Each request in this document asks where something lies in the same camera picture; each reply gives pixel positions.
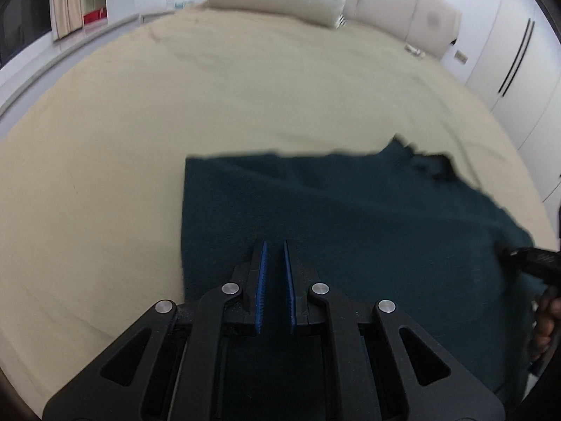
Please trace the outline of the person's right hand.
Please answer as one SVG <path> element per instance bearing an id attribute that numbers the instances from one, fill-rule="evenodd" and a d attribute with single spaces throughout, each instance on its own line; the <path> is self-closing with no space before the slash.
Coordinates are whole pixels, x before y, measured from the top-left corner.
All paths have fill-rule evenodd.
<path id="1" fill-rule="evenodd" d="M 553 332 L 560 325 L 560 291 L 549 286 L 533 302 L 533 336 L 530 340 L 531 360 L 537 360 L 549 350 Z"/>

